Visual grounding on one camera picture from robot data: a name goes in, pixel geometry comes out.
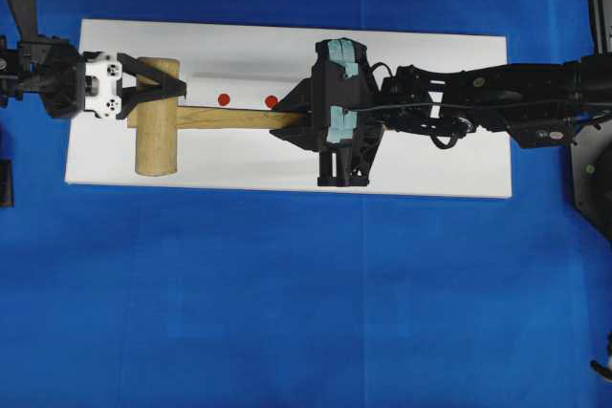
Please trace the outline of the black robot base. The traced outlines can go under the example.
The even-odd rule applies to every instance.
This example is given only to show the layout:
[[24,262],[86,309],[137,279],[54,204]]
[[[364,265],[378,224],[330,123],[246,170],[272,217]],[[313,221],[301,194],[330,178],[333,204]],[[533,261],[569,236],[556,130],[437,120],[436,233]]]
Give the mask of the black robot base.
[[577,211],[611,238],[611,0],[589,0],[595,53],[582,61],[582,95],[594,126],[581,128],[571,147]]

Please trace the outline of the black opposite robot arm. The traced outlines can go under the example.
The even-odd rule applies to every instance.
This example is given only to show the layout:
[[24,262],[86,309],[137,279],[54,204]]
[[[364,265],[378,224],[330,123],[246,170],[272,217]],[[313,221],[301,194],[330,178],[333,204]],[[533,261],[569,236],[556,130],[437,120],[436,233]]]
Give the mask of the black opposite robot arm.
[[51,118],[81,112],[125,119],[141,103],[184,97],[186,84],[124,53],[80,53],[69,40],[39,33],[36,0],[7,0],[20,40],[1,38],[1,106],[37,94]]

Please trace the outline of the black gripper teal tape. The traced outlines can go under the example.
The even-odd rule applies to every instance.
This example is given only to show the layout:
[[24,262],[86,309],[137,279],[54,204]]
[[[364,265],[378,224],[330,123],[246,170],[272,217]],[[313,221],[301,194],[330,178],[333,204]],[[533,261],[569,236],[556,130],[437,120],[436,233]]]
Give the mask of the black gripper teal tape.
[[318,153],[319,186],[367,186],[383,137],[383,127],[371,111],[378,85],[367,48],[340,38],[318,42],[316,52],[311,77],[276,103],[277,112],[312,114],[313,128],[288,126],[270,134]]

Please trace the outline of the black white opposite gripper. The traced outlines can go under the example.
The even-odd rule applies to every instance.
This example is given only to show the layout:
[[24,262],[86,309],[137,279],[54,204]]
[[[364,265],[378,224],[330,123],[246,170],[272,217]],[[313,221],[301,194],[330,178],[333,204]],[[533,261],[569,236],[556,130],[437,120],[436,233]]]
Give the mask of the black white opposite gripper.
[[[180,62],[173,58],[135,58],[125,53],[80,54],[75,47],[54,45],[37,67],[40,98],[52,118],[89,112],[97,118],[126,119],[139,105],[185,97]],[[140,78],[144,87],[128,87],[123,77]]]

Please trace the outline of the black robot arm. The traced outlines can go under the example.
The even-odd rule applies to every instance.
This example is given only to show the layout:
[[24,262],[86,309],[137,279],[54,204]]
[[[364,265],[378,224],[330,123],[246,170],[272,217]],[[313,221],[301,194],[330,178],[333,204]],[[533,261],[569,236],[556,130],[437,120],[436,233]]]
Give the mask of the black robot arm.
[[323,40],[316,53],[310,76],[274,106],[302,120],[271,133],[318,154],[320,186],[367,186],[386,130],[428,137],[441,150],[478,128],[540,148],[569,145],[611,119],[610,54],[456,73],[400,66],[378,83],[357,41]]

